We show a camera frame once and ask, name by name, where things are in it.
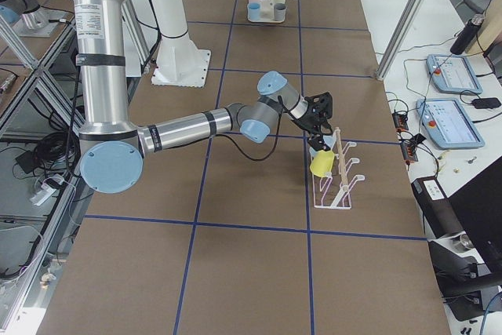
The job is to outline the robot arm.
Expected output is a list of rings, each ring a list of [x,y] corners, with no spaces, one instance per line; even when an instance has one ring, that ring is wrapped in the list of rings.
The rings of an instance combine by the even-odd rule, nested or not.
[[[144,157],[150,153],[184,147],[223,136],[239,128],[254,143],[262,143],[282,115],[308,134],[316,151],[311,171],[324,177],[333,166],[333,129],[329,119],[333,99],[329,93],[303,97],[277,71],[260,78],[257,102],[231,104],[149,126],[129,120],[126,57],[122,18],[126,0],[72,0],[78,37],[79,68],[85,122],[79,129],[79,172],[94,191],[113,194],[131,188],[140,178]],[[202,87],[211,52],[198,49],[189,36],[182,0],[151,0],[161,35],[155,85]],[[330,158],[316,171],[321,157]]]

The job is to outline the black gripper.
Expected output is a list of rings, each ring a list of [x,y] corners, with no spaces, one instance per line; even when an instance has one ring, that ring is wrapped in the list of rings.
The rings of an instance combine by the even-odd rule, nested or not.
[[[310,135],[307,143],[314,151],[330,151],[332,149],[333,128],[329,120],[333,116],[333,98],[329,92],[315,96],[300,96],[292,109],[292,120],[303,131]]]

